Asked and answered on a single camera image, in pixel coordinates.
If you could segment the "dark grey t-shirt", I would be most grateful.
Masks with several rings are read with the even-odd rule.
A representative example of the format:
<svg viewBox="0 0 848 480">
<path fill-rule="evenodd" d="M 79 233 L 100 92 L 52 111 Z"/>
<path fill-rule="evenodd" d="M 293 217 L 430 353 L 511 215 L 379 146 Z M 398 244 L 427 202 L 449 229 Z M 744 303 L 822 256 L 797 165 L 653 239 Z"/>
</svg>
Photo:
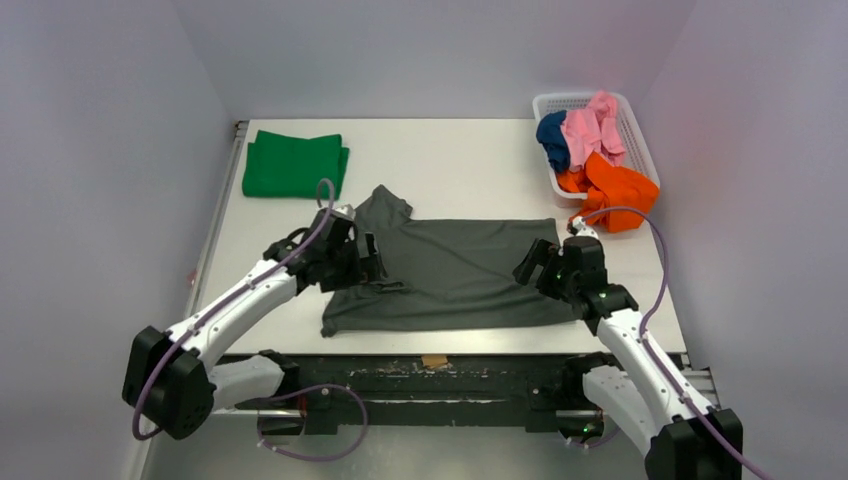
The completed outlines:
<svg viewBox="0 0 848 480">
<path fill-rule="evenodd" d="M 557 241 L 553 219 L 415 220 L 412 213 L 383 185 L 356 207 L 356 225 L 374 234 L 387 277 L 336 292 L 322 315 L 323 337 L 574 321 L 569 305 L 513 277 L 535 240 Z"/>
</svg>

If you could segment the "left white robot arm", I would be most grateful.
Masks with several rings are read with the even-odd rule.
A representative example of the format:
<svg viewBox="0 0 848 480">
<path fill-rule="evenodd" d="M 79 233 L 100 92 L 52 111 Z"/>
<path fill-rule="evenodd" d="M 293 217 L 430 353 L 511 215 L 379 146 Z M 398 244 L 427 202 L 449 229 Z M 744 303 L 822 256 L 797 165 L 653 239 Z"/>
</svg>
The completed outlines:
<svg viewBox="0 0 848 480">
<path fill-rule="evenodd" d="M 179 440 L 211 413 L 263 399 L 272 408 L 298 395 L 297 366 L 273 350 L 223 363 L 226 351 L 260 320 L 309 287 L 323 292 L 384 280 L 376 236 L 349 208 L 325 207 L 307 227 L 272 243 L 235 285 L 188 318 L 133 339 L 122 389 L 133 408 L 132 433 Z"/>
</svg>

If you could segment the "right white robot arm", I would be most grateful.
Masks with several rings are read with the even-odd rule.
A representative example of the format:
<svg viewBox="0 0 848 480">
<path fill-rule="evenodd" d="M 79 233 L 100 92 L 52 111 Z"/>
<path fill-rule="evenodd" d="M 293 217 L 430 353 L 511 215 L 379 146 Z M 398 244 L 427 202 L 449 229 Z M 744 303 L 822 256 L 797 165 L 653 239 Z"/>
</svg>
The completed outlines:
<svg viewBox="0 0 848 480">
<path fill-rule="evenodd" d="M 569 305 L 610 350 L 615 365 L 569 373 L 561 392 L 573 406 L 600 407 L 639 449 L 648 478 L 741 478 L 741 420 L 716 407 L 656 346 L 635 299 L 609 281 L 597 238 L 537 239 L 513 276 Z"/>
</svg>

